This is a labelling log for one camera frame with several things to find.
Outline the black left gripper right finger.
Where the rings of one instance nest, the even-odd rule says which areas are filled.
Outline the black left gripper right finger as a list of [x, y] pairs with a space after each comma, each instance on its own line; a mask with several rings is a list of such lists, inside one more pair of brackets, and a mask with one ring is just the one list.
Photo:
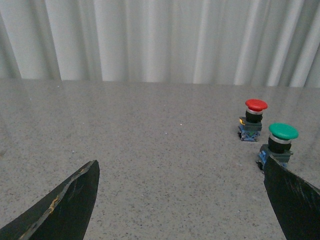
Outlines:
[[269, 156], [264, 186], [287, 240], [320, 238], [320, 190]]

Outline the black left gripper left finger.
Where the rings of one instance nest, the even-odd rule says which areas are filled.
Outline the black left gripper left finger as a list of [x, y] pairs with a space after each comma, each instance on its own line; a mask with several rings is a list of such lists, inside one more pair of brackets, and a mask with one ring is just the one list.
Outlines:
[[82, 240], [96, 203], [97, 160], [89, 161], [0, 230], [2, 240]]

